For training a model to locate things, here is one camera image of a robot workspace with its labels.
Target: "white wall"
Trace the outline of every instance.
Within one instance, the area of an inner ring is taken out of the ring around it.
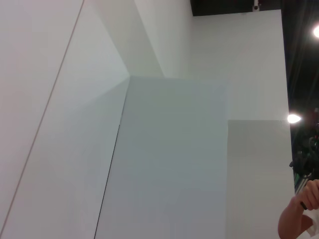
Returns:
[[[0,1],[0,230],[81,4]]]
[[[132,77],[96,239],[225,238],[225,89]]]
[[[135,0],[165,77],[189,78],[192,12],[189,0]]]
[[[231,120],[285,120],[281,11],[195,17],[191,77],[228,83]]]
[[[85,0],[1,239],[92,239],[129,74]]]

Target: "fingers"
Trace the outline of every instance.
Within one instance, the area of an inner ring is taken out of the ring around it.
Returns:
[[[302,201],[308,210],[319,208],[319,180],[308,181],[302,194]]]

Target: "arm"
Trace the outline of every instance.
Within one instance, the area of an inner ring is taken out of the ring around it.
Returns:
[[[281,239],[296,239],[313,225],[312,219],[303,215],[303,202],[308,210],[319,208],[319,180],[309,181],[303,191],[294,196],[282,212],[278,223]]]
[[[278,223],[278,234],[281,239],[296,239],[313,225],[311,218],[303,215],[304,209],[293,197],[284,209]]]

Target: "person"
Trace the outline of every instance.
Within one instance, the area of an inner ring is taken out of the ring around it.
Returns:
[[[319,239],[319,180],[308,181],[302,192],[290,200],[278,223],[281,239],[296,239],[307,231],[312,239]]]

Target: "security camera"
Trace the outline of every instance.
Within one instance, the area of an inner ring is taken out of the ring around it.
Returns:
[[[258,0],[254,0],[253,11],[260,11]]]

